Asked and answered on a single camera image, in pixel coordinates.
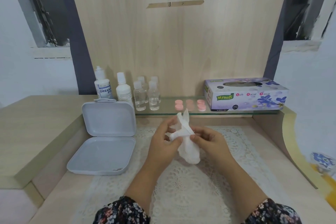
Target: person's left hand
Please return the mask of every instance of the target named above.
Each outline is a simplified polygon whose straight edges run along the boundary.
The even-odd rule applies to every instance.
[[[161,175],[172,162],[177,149],[182,143],[182,137],[176,138],[171,143],[165,142],[170,141],[166,133],[174,133],[175,129],[170,126],[176,123],[176,115],[164,120],[157,128],[150,142],[148,156],[144,166],[148,167],[149,170],[154,171],[158,176]]]

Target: hand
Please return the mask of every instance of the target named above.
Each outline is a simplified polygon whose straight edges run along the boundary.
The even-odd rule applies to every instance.
[[[195,132],[190,136],[191,141],[205,151],[218,171],[222,173],[226,165],[236,162],[221,133],[207,127],[190,127]]]
[[[160,176],[161,173],[172,162],[177,149],[182,143],[182,137],[176,138],[171,143],[165,142],[169,141],[169,137],[165,134],[174,133],[176,130],[170,128],[170,126],[176,123],[176,115],[167,120],[164,120],[157,128],[150,142],[148,156],[144,166],[147,167],[148,170],[154,171],[158,176]]]

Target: person's right hand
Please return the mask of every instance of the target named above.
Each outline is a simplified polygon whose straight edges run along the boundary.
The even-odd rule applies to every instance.
[[[195,132],[195,135],[190,136],[191,141],[205,151],[218,171],[221,172],[225,165],[236,162],[221,133],[207,127],[190,127]]]

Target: forearm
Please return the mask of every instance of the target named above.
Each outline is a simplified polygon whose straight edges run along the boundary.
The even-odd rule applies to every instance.
[[[124,194],[136,201],[147,215],[149,215],[152,193],[159,176],[160,174],[153,171],[153,168],[145,162]]]
[[[233,158],[221,165],[220,172],[230,184],[233,199],[243,220],[267,199],[266,194]]]

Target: tissue bunny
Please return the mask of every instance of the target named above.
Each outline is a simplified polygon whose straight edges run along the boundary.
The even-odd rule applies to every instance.
[[[178,148],[178,153],[189,164],[197,164],[200,162],[200,149],[193,141],[190,140],[190,135],[195,133],[189,126],[189,112],[186,109],[182,114],[177,114],[178,123],[176,124],[176,132],[170,135],[170,140],[173,141],[177,137],[183,137],[183,142]]]

